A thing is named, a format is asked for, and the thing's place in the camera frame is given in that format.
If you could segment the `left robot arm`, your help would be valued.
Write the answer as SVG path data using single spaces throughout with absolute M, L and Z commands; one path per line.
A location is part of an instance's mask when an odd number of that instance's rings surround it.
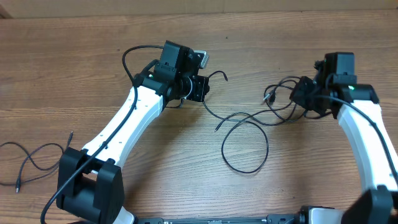
M 136 75 L 122 107 L 93 140 L 80 150 L 68 147 L 60 158 L 57 207 L 85 223 L 136 223 L 127 211 L 122 170 L 146 127 L 173 100 L 202 102 L 210 87 L 200 76 L 209 55 L 204 50 L 166 41 L 160 58 Z

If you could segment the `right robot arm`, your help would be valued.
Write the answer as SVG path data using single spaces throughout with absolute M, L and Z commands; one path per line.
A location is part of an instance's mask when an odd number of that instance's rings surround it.
M 330 112 L 346 134 L 358 166 L 361 196 L 346 211 L 303 207 L 296 223 L 397 223 L 397 153 L 372 85 L 359 84 L 354 53 L 333 52 L 301 77 L 290 99 L 319 116 Z

